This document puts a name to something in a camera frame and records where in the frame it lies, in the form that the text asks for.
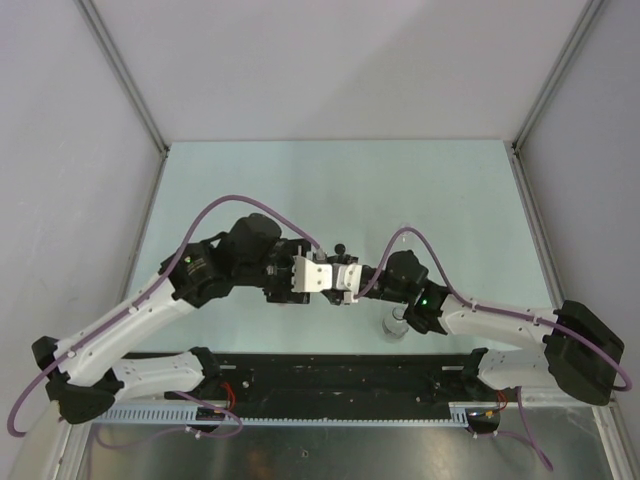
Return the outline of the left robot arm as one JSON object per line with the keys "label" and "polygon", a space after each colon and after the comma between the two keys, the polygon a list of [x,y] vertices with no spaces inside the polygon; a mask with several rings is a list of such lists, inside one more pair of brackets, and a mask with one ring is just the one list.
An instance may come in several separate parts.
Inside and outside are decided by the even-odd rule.
{"label": "left robot arm", "polygon": [[261,290],[270,303],[306,304],[306,293],[292,290],[297,255],[316,248],[308,238],[286,239],[271,218],[253,213],[227,232],[188,243],[171,255],[137,293],[86,329],[66,339],[43,336],[32,345],[46,372],[46,392],[60,416],[82,424],[116,402],[182,393],[207,400],[221,387],[221,367],[206,347],[181,354],[134,359],[132,348],[236,287]]}

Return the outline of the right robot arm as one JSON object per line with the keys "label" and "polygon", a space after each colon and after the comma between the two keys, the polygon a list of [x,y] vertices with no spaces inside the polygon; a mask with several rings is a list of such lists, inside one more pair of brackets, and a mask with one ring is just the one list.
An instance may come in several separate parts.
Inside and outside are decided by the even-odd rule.
{"label": "right robot arm", "polygon": [[604,406],[616,390],[624,344],[584,304],[516,310],[464,300],[428,277],[410,251],[390,255],[382,270],[334,256],[312,268],[311,284],[333,304],[357,295],[403,306],[403,320],[420,334],[469,335],[504,343],[512,351],[480,349],[461,376],[463,393],[484,401],[496,390],[557,387],[581,402]]}

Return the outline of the short clear bottle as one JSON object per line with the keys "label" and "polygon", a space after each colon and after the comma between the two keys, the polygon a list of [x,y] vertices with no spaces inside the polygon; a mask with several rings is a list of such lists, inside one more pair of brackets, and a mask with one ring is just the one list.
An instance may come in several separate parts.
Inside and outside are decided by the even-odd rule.
{"label": "short clear bottle", "polygon": [[404,309],[394,307],[388,311],[382,319],[382,329],[391,340],[402,340],[409,331],[409,325],[404,319]]}

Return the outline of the tall clear empty bottle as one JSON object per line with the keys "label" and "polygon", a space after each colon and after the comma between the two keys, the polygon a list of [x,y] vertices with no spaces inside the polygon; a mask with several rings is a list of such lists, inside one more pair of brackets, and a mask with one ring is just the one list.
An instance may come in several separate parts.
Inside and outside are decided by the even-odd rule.
{"label": "tall clear empty bottle", "polygon": [[413,225],[409,222],[403,222],[400,224],[399,229],[401,230],[401,234],[398,236],[397,243],[403,249],[413,249],[415,244],[415,238],[409,228],[412,228]]}

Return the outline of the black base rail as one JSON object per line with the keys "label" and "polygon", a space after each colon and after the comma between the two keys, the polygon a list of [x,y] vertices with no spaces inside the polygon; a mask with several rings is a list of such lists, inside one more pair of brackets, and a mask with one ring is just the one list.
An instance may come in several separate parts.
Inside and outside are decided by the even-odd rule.
{"label": "black base rail", "polygon": [[516,403],[514,389],[476,376],[480,355],[219,353],[218,378],[194,397],[242,413],[435,412],[454,402]]}

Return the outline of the right aluminium corner post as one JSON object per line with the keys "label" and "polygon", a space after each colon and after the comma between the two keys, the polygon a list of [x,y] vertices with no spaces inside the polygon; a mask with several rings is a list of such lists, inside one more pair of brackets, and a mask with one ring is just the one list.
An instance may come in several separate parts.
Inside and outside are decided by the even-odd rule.
{"label": "right aluminium corner post", "polygon": [[608,4],[609,1],[606,0],[589,0],[582,8],[511,142],[511,149],[514,153],[519,154],[523,150]]}

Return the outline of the aluminium corner post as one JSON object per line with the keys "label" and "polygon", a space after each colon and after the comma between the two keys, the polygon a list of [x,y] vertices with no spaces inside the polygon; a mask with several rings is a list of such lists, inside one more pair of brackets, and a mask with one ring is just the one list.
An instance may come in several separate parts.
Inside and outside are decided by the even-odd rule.
{"label": "aluminium corner post", "polygon": [[147,102],[95,2],[90,0],[75,0],[74,4],[143,129],[156,150],[161,155],[164,155],[169,150],[169,145],[154,120]]}
{"label": "aluminium corner post", "polygon": [[523,150],[608,4],[609,1],[606,0],[589,0],[582,8],[511,142],[511,149],[514,153],[519,154]]}

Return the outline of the left aluminium corner post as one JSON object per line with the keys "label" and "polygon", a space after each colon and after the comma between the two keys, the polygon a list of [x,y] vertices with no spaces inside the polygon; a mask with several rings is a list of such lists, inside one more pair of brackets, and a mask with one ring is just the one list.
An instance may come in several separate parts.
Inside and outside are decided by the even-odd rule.
{"label": "left aluminium corner post", "polygon": [[75,0],[74,4],[143,129],[156,150],[161,155],[164,155],[169,150],[169,145],[154,120],[147,102],[95,2],[90,0]]}

